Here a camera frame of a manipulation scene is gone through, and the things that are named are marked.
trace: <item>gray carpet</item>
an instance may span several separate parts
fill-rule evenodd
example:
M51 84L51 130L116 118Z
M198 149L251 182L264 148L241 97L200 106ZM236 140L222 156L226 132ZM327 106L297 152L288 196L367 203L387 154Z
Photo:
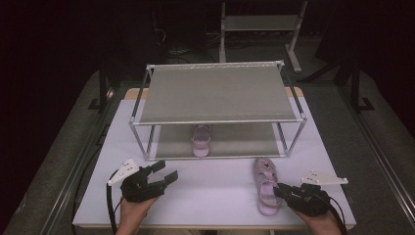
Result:
M227 62L284 60L290 77L297 80L326 65L313 56L319 39L308 36L300 38L296 47L303 69L300 74L292 72L283 47L284 42L288 42L286 37L258 40L244 49L227 49ZM177 64L186 60L190 63L210 63L212 58L218 61L217 48L207 52L210 56L191 54L183 56L184 60L170 59L167 62ZM344 190L357 221L349 234L415 234L381 171L360 123L362 120L367 123L410 195L415 195L415 140L379 94L369 76L362 74L360 96L368 98L375 111L364 111L358 116L348 104L349 85L337 87L330 82L335 72L330 71L313 83L295 83L295 86L299 86L304 93L337 174L349 180ZM127 82L115 89L106 111L98 114L96 110L88 110L91 101L99 97L97 74L91 77L33 179L27 191L24 210L15 214L5 234L73 234L72 206L76 207L82 199L99 154L96 153L111 124L117 103L125 91L134 85L134 82ZM62 208L54 208L56 203ZM75 228L75 232L111 234L108 229ZM309 233L281 231L276 234Z

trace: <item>pink shoe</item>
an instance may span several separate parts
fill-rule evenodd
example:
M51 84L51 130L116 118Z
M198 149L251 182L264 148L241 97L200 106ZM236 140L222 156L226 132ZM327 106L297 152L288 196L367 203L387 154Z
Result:
M254 177L258 189L259 211L267 216L276 214L282 199L274 195L274 187L278 187L275 164L268 158L255 159Z
M210 127L206 124L197 124L193 129L193 154L203 158L208 155L210 142Z

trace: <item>white table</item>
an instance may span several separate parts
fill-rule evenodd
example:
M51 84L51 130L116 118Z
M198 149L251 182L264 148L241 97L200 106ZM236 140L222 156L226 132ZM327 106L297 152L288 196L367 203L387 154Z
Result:
M73 220L74 225L84 228L110 227L106 183L111 174L129 158L141 166L154 163L144 161L128 126L134 103L133 100L123 100L119 104L88 188ZM272 159L277 167L279 182L295 186L300 186L300 179L312 169L336 175L303 97L300 97L300 103L308 121L299 142L289 158ZM143 136L149 132L148 127L141 130ZM264 216L258 211L253 165L253 159L167 161L166 168L153 174L150 181L160 180L175 170L178 170L179 179L169 185L165 195L152 206L142 227L269 230L304 228L303 221L286 204L274 216ZM121 196L119 186L120 183L113 186L114 205ZM341 205L347 228L353 227L356 221L342 187L329 185L322 186L322 189ZM118 221L119 211L115 216Z

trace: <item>person's left hand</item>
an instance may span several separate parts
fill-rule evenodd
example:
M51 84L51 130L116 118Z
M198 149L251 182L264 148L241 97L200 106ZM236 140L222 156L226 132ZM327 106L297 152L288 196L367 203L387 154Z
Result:
M116 234L118 235L135 235L143 219L146 217L152 204L158 198L149 199L141 203L130 203L126 199L121 199L121 218Z

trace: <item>upper shelf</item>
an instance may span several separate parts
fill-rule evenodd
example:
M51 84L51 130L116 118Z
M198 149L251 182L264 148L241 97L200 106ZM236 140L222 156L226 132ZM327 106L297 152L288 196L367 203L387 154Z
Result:
M297 121L281 62L154 66L140 125Z

